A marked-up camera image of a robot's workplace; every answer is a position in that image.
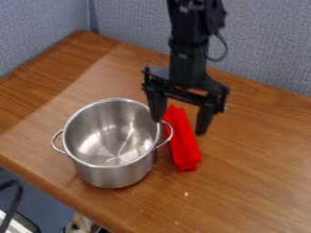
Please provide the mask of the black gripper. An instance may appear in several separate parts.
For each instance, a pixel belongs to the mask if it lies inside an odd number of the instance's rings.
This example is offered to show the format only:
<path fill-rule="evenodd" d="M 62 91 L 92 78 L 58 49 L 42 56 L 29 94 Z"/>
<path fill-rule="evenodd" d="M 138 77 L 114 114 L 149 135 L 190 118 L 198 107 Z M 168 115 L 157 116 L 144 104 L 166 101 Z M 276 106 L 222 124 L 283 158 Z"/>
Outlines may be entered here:
<path fill-rule="evenodd" d="M 224 111 L 229 87 L 216 81 L 205 70 L 208 60 L 204 46 L 173 46 L 168 66 L 145 66 L 141 89 L 152 119 L 157 122 L 166 111 L 168 99 L 198 107 L 196 135 L 206 133 L 213 115 Z"/>

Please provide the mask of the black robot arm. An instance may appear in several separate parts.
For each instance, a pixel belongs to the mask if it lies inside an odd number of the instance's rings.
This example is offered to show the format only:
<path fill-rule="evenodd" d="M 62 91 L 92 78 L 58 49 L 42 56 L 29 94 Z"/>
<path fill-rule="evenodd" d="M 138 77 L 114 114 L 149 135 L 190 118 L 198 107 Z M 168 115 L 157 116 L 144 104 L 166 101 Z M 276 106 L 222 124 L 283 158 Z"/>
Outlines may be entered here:
<path fill-rule="evenodd" d="M 225 109 L 229 87 L 206 73 L 209 37 L 224 27 L 222 0 L 166 0 L 170 33 L 169 65 L 142 69 L 141 89 L 150 116 L 160 121 L 170 98 L 198 107 L 196 134 L 208 131 L 213 116 Z"/>

